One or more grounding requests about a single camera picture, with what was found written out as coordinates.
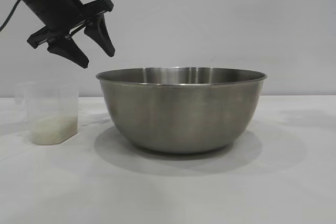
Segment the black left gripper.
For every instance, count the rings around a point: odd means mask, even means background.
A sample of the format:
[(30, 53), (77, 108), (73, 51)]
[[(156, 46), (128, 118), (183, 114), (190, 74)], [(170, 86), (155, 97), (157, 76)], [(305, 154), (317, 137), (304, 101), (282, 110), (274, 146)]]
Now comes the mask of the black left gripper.
[(104, 13), (113, 10), (111, 0), (95, 0), (83, 4), (80, 0), (36, 0), (31, 5), (45, 27), (30, 35), (28, 43), (37, 48), (47, 42), (48, 52), (59, 55), (80, 67), (88, 68), (89, 59), (72, 39), (72, 29), (84, 29), (84, 34), (113, 57), (115, 48), (107, 31)]

